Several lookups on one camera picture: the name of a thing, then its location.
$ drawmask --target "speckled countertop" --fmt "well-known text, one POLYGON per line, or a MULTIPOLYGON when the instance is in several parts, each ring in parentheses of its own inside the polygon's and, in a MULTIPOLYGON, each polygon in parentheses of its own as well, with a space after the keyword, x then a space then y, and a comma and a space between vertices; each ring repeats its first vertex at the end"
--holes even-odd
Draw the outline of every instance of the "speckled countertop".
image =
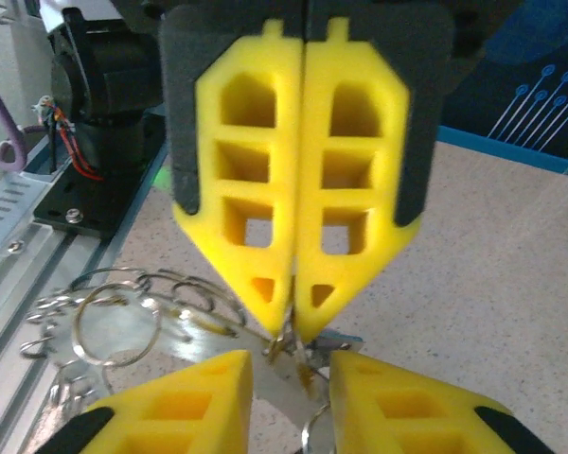
MULTIPOLYGON (((117 265, 215 272, 153 189, 117 265)), ((438 145, 422 230, 332 324, 363 353, 488 395, 568 453, 568 177, 438 145)), ((145 358, 126 387, 177 368, 145 358)), ((251 453, 298 432, 258 402, 251 453)))

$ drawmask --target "purple cable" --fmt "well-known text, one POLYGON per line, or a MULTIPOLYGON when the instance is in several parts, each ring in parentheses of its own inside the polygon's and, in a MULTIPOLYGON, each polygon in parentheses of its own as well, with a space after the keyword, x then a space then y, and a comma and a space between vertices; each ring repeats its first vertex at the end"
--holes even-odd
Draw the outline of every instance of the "purple cable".
POLYGON ((20 172, 27 164, 27 149, 24 141, 24 133, 17 128, 1 97, 0 121, 2 122, 2 126, 7 130, 10 140, 10 143, 3 143, 3 145, 0 146, 0 168, 7 172, 20 172), (6 154, 11 147, 14 150, 15 160, 9 163, 6 160, 6 154))

